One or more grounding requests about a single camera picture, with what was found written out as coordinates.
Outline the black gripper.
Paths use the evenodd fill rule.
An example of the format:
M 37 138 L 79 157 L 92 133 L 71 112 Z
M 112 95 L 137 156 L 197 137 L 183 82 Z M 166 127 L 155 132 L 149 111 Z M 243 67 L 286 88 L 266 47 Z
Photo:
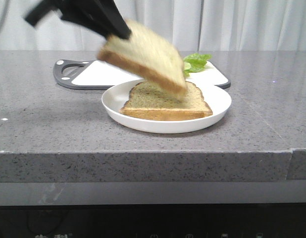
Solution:
M 54 10 L 61 10 L 62 20 L 83 26 L 105 38 L 114 35 L 120 39 L 129 39 L 132 33 L 113 0 L 41 0 L 23 19 L 36 27 Z

